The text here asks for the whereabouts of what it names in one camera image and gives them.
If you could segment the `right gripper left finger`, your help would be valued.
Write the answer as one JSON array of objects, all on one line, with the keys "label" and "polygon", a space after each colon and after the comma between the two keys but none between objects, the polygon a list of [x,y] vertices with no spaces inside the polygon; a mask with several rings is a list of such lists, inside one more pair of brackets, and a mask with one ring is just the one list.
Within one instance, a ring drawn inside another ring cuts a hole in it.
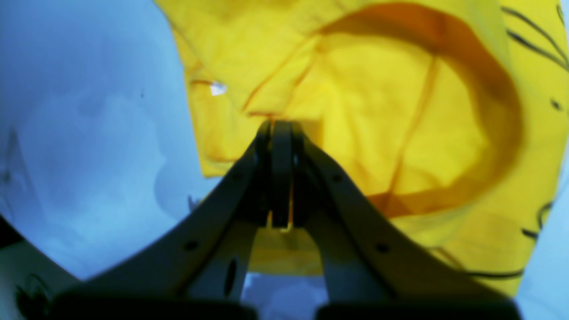
[{"label": "right gripper left finger", "polygon": [[244,155],[188,217],[152,245],[59,294],[51,320],[256,320],[240,303],[258,228],[272,218],[272,142],[264,122]]}]

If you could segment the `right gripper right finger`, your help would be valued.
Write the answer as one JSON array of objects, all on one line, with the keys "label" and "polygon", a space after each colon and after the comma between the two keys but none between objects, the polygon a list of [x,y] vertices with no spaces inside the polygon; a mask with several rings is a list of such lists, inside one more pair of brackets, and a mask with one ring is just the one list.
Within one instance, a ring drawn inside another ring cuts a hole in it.
[{"label": "right gripper right finger", "polygon": [[315,241],[329,303],[317,320],[518,320],[503,294],[454,271],[401,233],[343,169],[280,122],[280,226]]}]

